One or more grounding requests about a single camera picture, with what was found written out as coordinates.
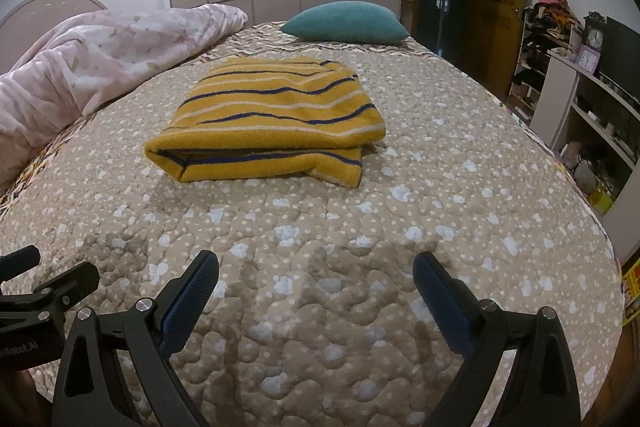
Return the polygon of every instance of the shelf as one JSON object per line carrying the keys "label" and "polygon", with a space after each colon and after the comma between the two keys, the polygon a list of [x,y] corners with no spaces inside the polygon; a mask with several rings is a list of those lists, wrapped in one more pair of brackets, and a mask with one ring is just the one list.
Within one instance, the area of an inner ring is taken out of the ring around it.
{"label": "shelf", "polygon": [[536,68],[532,68],[531,66],[529,66],[524,60],[522,60],[520,62],[520,65],[525,68],[526,70],[530,70],[530,71],[535,71],[537,74],[541,74],[542,76],[546,76],[546,73],[543,73],[540,70],[537,70]]}
{"label": "shelf", "polygon": [[549,52],[549,55],[553,58],[556,58],[557,60],[560,60],[560,62],[563,62],[573,70],[580,73],[582,76],[588,78],[591,82],[594,82],[595,84],[600,86],[604,91],[608,92],[613,98],[615,98],[618,102],[620,102],[622,104],[622,107],[624,107],[626,110],[629,111],[629,113],[631,113],[632,117],[640,121],[640,113],[638,113],[638,111],[636,111],[633,107],[631,107],[630,103],[628,103],[618,93],[616,93],[613,89],[607,86],[607,84],[605,84],[603,81],[597,79],[595,76],[589,73],[589,71],[583,70],[580,66],[578,66],[577,64],[574,64],[567,58],[561,57],[560,55],[556,55],[555,53],[552,53],[552,52]]}
{"label": "shelf", "polygon": [[531,107],[531,104],[529,102],[527,102],[523,97],[521,97],[521,96],[519,96],[519,95],[517,95],[515,93],[511,93],[510,96],[512,96],[516,100],[520,100],[528,109],[530,109],[532,111],[536,110],[536,108],[535,107]]}
{"label": "shelf", "polygon": [[529,86],[529,84],[527,84],[526,82],[523,82],[522,85],[527,86],[527,89],[532,90],[538,96],[538,100],[540,99],[540,92],[535,87]]}
{"label": "shelf", "polygon": [[561,41],[560,39],[556,39],[554,36],[549,35],[547,32],[544,32],[543,35],[545,36],[545,38],[549,39],[551,42],[558,44],[558,46],[562,46],[563,48],[567,48],[567,49],[569,49],[570,47],[568,42]]}
{"label": "shelf", "polygon": [[586,122],[588,123],[595,132],[597,132],[607,144],[615,151],[615,153],[620,156],[624,162],[631,168],[631,170],[636,168],[636,163],[633,159],[629,158],[626,152],[617,144],[617,142],[611,137],[607,132],[603,129],[601,125],[599,125],[596,121],[592,120],[588,114],[586,114],[583,110],[581,110],[575,102],[571,103],[571,108]]}
{"label": "shelf", "polygon": [[527,113],[525,113],[523,110],[521,110],[521,108],[516,107],[513,109],[513,112],[521,119],[524,121],[524,123],[529,123],[531,121],[531,118],[533,118],[532,116],[529,116]]}

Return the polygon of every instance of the clothes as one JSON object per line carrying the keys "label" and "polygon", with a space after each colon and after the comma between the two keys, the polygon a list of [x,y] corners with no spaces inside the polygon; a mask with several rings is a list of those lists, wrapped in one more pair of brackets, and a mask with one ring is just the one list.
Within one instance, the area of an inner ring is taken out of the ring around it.
{"label": "clothes", "polygon": [[513,83],[516,85],[527,84],[527,86],[533,87],[537,92],[542,92],[542,87],[545,84],[545,77],[535,71],[522,70],[520,73],[513,76]]}
{"label": "clothes", "polygon": [[205,4],[82,13],[50,29],[0,75],[0,196],[65,127],[245,23],[241,9]]}
{"label": "clothes", "polygon": [[384,136],[350,68],[305,57],[232,58],[191,89],[145,153],[181,182],[306,172],[356,187],[360,147]]}
{"label": "clothes", "polygon": [[573,25],[582,26],[571,12],[567,0],[538,0],[528,20],[529,28],[554,28],[567,35]]}

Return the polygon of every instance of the folded towel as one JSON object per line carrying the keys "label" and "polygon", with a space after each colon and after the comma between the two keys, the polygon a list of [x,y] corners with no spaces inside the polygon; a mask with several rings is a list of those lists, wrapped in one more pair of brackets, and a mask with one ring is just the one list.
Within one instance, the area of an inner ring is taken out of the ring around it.
{"label": "folded towel", "polygon": [[191,89],[146,156],[180,182],[305,172],[356,187],[385,136],[358,75],[332,60],[232,58]]}

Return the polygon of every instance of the screw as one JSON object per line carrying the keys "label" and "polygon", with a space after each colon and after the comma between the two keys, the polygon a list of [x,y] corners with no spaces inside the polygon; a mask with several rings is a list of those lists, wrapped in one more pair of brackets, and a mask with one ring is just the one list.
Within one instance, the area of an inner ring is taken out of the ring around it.
{"label": "screw", "polygon": [[82,308],[78,312],[78,318],[81,321],[84,321],[85,319],[88,319],[89,317],[91,317],[91,308]]}
{"label": "screw", "polygon": [[140,299],[138,302],[136,302],[136,309],[139,312],[146,312],[153,305],[154,302],[151,299]]}
{"label": "screw", "polygon": [[495,312],[498,309],[498,305],[491,299],[483,299],[480,301],[480,307],[486,312]]}
{"label": "screw", "polygon": [[546,319],[549,319],[551,321],[556,318],[556,315],[557,314],[555,309],[550,308],[549,306],[545,306],[544,308],[542,308],[542,316]]}

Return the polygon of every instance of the television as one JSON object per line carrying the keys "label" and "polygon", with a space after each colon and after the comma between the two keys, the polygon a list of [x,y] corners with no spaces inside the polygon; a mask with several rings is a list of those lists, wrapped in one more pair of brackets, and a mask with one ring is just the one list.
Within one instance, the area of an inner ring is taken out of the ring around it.
{"label": "television", "polygon": [[600,74],[640,101],[640,34],[611,17],[602,39]]}

